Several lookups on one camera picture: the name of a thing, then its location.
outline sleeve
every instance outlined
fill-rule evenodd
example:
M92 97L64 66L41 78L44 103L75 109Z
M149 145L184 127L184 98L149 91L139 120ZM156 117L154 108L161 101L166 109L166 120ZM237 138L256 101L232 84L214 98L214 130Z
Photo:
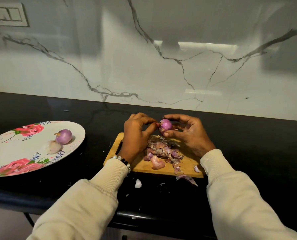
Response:
M262 198L251 179L235 171L219 149L200 160L208 175L207 197L216 236L222 239L297 239Z
M76 182L36 222L29 240L100 239L118 206L117 190L128 173L110 159L91 180Z

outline cuff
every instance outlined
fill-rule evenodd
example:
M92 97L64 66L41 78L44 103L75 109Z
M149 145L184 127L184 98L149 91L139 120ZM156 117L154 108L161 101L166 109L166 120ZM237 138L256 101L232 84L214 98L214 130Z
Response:
M109 159L105 166L90 180L95 184L114 196L121 186L124 178L127 176L128 168L118 159Z
M200 159L200 164L205 169L209 183L220 175L235 172L219 149L214 149L206 153Z

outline white plate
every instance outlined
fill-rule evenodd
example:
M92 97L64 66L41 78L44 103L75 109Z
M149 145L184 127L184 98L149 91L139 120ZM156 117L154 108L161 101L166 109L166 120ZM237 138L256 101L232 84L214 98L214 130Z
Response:
M72 140L55 154L47 153L49 141L62 129L72 132ZM84 128L70 121L46 121L26 125L0 135L0 177L32 172L70 155L85 138Z

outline hand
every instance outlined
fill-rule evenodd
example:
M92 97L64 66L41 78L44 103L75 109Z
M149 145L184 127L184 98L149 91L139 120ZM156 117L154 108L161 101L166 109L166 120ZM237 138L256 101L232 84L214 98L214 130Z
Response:
M184 114L169 114L164 116L165 119L179 121L185 126L174 124L173 129L181 129L183 132L169 130L164 132L165 137L172 137L185 142L198 157L204 156L207 152L216 149L208 137L202 122L199 118L191 117Z
M142 131L142 126L145 124L150 124L150 126ZM148 139L158 127L158 122L148 115L132 114L124 123L123 145L118 155L131 164L136 156L146 148Z

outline countertop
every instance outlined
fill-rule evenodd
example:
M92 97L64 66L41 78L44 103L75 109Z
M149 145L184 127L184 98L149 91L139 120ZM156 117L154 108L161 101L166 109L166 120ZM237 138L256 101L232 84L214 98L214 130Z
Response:
M50 167L0 178L0 207L42 214L76 181L91 179L103 167L124 121L138 112L156 120L167 113L199 117L234 169L247 173L281 221L297 231L297 121L11 93L0 93L0 134L67 120L81 124L86 138ZM134 188L137 178L140 189ZM195 181L198 187L174 176L130 173L118 191L119 207L110 226L182 239L214 238L207 178Z

